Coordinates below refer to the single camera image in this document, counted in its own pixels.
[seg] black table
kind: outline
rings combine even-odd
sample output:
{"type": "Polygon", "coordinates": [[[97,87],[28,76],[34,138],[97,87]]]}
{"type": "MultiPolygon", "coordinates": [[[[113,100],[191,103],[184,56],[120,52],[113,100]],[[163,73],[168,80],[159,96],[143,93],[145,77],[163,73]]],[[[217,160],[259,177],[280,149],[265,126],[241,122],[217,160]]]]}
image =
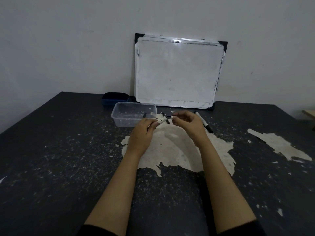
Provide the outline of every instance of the black table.
{"type": "MultiPolygon", "coordinates": [[[[112,107],[100,99],[62,92],[0,135],[0,179],[6,177],[0,184],[1,235],[76,234],[118,167],[120,142],[132,130],[116,127],[112,107]]],[[[167,115],[171,110],[179,108],[158,107],[167,115]]],[[[267,234],[314,235],[314,161],[288,161],[247,129],[280,135],[313,159],[314,132],[274,105],[217,102],[215,111],[199,113],[217,137],[234,142],[232,178],[267,234]]],[[[162,177],[138,170],[127,234],[211,234],[202,172],[160,168],[162,177]]]]}

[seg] person's left hand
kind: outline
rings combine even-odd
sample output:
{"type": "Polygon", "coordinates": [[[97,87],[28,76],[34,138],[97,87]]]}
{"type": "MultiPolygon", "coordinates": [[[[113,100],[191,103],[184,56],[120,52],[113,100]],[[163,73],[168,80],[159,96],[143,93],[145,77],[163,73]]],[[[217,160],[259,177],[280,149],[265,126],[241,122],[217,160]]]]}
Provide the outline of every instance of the person's left hand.
{"type": "Polygon", "coordinates": [[[150,146],[153,130],[158,125],[159,123],[156,119],[142,119],[130,134],[126,154],[135,155],[140,159],[150,146]]]}

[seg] marker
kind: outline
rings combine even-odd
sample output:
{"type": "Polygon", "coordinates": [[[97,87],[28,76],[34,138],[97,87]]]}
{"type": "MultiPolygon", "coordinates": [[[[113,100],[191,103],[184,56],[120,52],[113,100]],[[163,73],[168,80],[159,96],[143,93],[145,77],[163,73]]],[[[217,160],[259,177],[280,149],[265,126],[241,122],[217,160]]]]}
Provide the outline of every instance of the marker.
{"type": "Polygon", "coordinates": [[[211,129],[211,127],[208,125],[208,123],[202,118],[202,116],[200,116],[200,114],[195,111],[195,114],[201,119],[203,126],[208,130],[209,133],[213,133],[213,130],[211,129]]]}

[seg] whiteboard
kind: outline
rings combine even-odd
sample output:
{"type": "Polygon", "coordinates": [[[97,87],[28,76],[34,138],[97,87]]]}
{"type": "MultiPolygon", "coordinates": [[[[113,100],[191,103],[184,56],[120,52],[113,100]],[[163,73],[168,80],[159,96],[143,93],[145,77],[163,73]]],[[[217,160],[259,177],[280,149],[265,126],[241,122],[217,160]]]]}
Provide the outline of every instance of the whiteboard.
{"type": "Polygon", "coordinates": [[[218,42],[143,36],[135,48],[135,97],[140,103],[208,108],[224,58],[218,42]]]}

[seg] hand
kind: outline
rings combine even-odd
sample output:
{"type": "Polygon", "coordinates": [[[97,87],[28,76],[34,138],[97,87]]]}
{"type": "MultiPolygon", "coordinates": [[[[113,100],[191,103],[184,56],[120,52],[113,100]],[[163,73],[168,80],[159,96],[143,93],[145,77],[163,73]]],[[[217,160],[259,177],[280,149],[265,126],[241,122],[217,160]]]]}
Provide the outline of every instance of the hand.
{"type": "Polygon", "coordinates": [[[182,127],[197,147],[209,141],[203,123],[196,114],[189,111],[180,111],[172,115],[174,115],[172,119],[174,125],[182,127]]]}
{"type": "Polygon", "coordinates": [[[132,130],[126,154],[136,155],[139,159],[150,146],[153,130],[159,125],[156,119],[142,119],[132,130]]]}

